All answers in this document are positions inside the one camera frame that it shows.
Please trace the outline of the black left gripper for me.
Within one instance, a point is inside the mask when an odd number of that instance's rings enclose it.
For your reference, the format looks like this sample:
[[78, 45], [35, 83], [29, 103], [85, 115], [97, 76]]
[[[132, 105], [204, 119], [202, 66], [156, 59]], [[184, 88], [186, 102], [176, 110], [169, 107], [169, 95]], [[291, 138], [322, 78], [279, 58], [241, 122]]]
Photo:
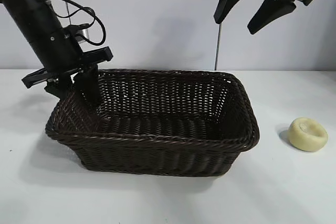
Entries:
[[82, 51], [77, 38], [86, 40], [82, 31], [86, 26], [67, 26], [32, 43], [32, 48], [44, 66], [22, 79], [26, 88], [47, 81], [45, 91], [59, 99], [66, 97], [72, 86], [75, 87], [91, 105], [99, 105], [101, 96], [98, 84], [99, 63], [110, 61], [113, 54], [109, 47]]

